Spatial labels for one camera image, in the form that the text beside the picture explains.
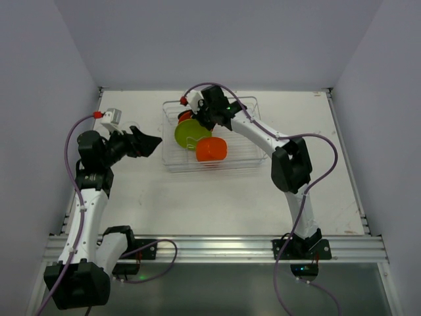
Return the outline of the green plate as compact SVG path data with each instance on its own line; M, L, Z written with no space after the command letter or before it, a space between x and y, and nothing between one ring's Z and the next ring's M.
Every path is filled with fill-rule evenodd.
M201 126L195 119L187 119L177 125L174 131L176 143L184 149L196 150L197 143L212 136L212 131Z

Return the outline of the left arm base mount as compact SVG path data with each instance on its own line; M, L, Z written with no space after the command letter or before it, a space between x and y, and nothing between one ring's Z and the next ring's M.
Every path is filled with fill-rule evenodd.
M135 240L135 242L131 246L126 247L127 242L125 241L125 239L119 238L116 242L113 243L111 251L112 258L114 259L114 263L116 264L111 271L111 279L123 283L141 284L158 278L158 276L152 276L150 278L143 278L139 280L129 280L126 276L126 269L117 267L116 263L118 261L117 255L120 255L121 257L133 256L136 261L136 272L138 272L140 269L141 259L143 257L145 259L155 259L158 243L158 240L149 240L148 244L147 240Z

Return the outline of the orange plate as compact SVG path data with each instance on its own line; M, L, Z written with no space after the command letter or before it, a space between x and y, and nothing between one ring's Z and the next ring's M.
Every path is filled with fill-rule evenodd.
M193 113L190 111L184 112L180 115L180 117L178 118L178 125L174 131L175 134L199 133L199 134L205 134L205 135L211 135L212 132L213 132L213 129L208 130L204 126L201 126L199 121L193 118Z

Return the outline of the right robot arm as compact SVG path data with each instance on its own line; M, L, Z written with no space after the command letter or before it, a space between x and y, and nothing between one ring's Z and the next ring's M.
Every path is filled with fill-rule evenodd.
M246 137L271 158L270 177L275 187L285 194L293 232L285 251L289 256L303 259L321 241L322 233L314 217L312 203L306 189L309 186L312 164L307 145L301 137L288 138L252 115L238 99L230 101L216 85L201 91L195 88L185 95L193 117L207 128L216 125Z

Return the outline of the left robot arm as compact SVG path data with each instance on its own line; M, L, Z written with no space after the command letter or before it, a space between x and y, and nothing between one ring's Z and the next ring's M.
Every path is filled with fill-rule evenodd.
M77 138L74 218L58 261L46 268L44 281L60 310L105 305L111 292L112 271L133 248L129 226L112 226L97 241L99 226L111 193L111 167L123 157L148 157L162 139L146 135L136 126L128 132L111 132L108 138L89 130Z

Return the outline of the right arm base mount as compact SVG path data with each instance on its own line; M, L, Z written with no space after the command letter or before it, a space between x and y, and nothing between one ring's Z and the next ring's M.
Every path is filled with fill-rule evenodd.
M280 250L287 243L280 260L288 261L309 261L308 263L291 263L290 269L295 277L306 281L314 281L319 274L319 261L331 260L332 253L328 239L323 238L322 231L317 228L316 232L302 239L294 234L289 238L289 233L281 238L271 241L274 259L277 258Z

